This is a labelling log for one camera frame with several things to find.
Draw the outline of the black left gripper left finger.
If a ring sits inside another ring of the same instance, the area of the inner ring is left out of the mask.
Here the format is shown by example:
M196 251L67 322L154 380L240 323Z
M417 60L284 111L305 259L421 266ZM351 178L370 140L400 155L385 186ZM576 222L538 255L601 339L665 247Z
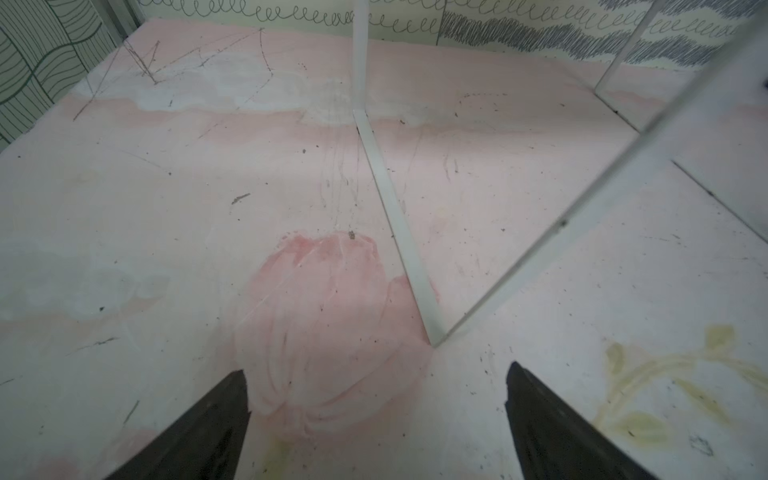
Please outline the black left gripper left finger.
M233 479L250 415L245 374L233 371L109 477Z

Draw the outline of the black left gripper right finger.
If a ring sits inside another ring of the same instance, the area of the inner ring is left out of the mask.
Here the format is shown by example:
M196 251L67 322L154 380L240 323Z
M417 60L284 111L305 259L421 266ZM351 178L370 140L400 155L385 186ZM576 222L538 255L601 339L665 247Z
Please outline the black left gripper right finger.
M515 361L506 414L525 479L652 479L532 372Z

